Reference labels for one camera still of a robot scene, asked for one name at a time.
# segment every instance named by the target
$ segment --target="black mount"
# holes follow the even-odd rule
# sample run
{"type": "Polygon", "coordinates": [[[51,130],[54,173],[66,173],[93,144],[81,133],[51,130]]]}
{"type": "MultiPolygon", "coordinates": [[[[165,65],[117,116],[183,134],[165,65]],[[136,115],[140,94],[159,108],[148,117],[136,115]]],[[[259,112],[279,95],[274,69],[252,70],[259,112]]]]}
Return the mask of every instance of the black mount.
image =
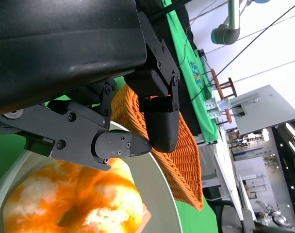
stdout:
{"type": "Polygon", "coordinates": [[[139,97],[148,138],[160,152],[172,152],[179,135],[179,69],[166,43],[159,41],[147,16],[139,13],[146,43],[145,64],[125,77],[125,82],[139,97]]]}

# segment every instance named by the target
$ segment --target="white wall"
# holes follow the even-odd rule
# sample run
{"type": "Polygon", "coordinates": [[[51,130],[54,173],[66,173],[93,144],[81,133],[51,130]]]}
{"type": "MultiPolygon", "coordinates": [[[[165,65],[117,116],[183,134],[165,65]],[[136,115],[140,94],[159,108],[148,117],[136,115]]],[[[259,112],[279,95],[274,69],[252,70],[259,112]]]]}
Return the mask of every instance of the white wall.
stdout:
{"type": "MultiPolygon", "coordinates": [[[[262,148],[261,150],[251,151],[247,153],[246,155],[240,155],[235,157],[235,159],[238,160],[237,162],[235,162],[235,166],[236,166],[236,169],[239,171],[239,173],[242,173],[242,174],[244,174],[246,171],[249,173],[255,173],[257,174],[258,177],[262,174],[263,176],[265,176],[264,180],[266,183],[267,183],[266,178],[268,178],[269,185],[266,185],[267,190],[259,193],[258,199],[267,201],[267,200],[270,200],[270,197],[271,197],[274,201],[267,201],[266,203],[270,203],[271,205],[274,206],[274,208],[276,208],[278,205],[279,208],[281,209],[282,214],[286,216],[289,222],[295,225],[295,215],[294,215],[293,207],[291,204],[287,183],[283,176],[281,166],[279,166],[278,169],[275,167],[269,167],[269,166],[265,166],[263,168],[262,166],[262,162],[261,162],[263,161],[262,156],[263,157],[270,156],[269,153],[264,153],[265,151],[269,151],[269,150],[271,151],[271,154],[275,154],[280,165],[278,150],[275,144],[275,139],[274,139],[272,130],[270,128],[267,130],[269,131],[269,138],[270,138],[269,141],[260,141],[259,143],[252,142],[249,148],[236,150],[236,152],[241,152],[244,150],[253,150],[257,148],[262,148]]],[[[247,184],[249,185],[249,187],[252,187],[252,182],[253,180],[247,181],[247,184]]],[[[258,208],[258,205],[255,203],[255,201],[256,200],[253,200],[251,202],[252,207],[254,205],[256,208],[258,208]]]]}
{"type": "MultiPolygon", "coordinates": [[[[190,18],[198,14],[212,0],[203,3],[194,0],[187,4],[190,18]]],[[[217,0],[214,8],[224,1],[217,0]]],[[[204,48],[209,65],[218,73],[264,28],[281,16],[295,0],[271,0],[265,4],[253,2],[241,16],[241,34],[233,45],[215,45],[211,31],[228,15],[223,5],[202,17],[192,25],[194,41],[199,49],[204,48]]],[[[238,95],[271,84],[295,108],[295,8],[278,23],[263,33],[222,74],[220,83],[231,77],[238,95]]],[[[235,122],[226,129],[236,127],[235,122]]]]}

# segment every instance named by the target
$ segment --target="room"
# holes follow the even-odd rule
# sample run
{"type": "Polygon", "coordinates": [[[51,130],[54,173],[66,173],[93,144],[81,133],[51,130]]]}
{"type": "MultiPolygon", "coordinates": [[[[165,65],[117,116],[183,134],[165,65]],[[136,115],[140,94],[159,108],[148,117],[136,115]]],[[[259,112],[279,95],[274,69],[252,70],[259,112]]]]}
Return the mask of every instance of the room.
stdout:
{"type": "Polygon", "coordinates": [[[295,232],[295,0],[0,1],[0,233],[57,229],[295,232]]]}

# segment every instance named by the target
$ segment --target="white plate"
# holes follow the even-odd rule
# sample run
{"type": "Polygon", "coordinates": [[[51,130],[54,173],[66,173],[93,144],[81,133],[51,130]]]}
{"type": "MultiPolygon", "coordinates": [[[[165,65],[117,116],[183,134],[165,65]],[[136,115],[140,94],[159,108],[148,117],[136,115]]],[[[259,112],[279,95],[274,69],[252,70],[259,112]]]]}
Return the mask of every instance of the white plate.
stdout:
{"type": "MultiPolygon", "coordinates": [[[[111,122],[111,130],[124,127],[111,122]]],[[[7,196],[31,173],[46,164],[50,158],[26,151],[0,180],[0,233],[3,231],[2,209],[7,196]]],[[[152,214],[144,233],[182,233],[180,218],[169,185],[152,154],[126,158],[132,177],[144,204],[152,214]]]]}

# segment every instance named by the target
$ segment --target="bolt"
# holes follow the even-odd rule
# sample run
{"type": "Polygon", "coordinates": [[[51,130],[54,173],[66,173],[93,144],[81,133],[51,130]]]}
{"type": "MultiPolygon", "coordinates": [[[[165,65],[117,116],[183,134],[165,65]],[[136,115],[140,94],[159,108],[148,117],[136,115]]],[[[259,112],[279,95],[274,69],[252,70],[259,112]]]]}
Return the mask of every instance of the bolt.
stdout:
{"type": "Polygon", "coordinates": [[[10,112],[10,113],[3,114],[3,116],[6,117],[7,119],[15,120],[15,119],[20,118],[23,115],[23,112],[24,112],[23,109],[19,109],[17,111],[13,111],[13,112],[10,112]]]}
{"type": "Polygon", "coordinates": [[[112,88],[109,85],[106,86],[105,93],[107,93],[107,95],[111,95],[112,94],[112,88]]]}
{"type": "Polygon", "coordinates": [[[73,122],[76,120],[76,114],[75,113],[70,113],[68,115],[68,121],[73,122]]]}
{"type": "Polygon", "coordinates": [[[178,78],[177,77],[173,77],[173,85],[176,86],[178,84],[178,78]]]}
{"type": "Polygon", "coordinates": [[[56,143],[56,148],[58,150],[62,150],[66,147],[66,142],[64,140],[59,140],[57,143],[56,143]]]}

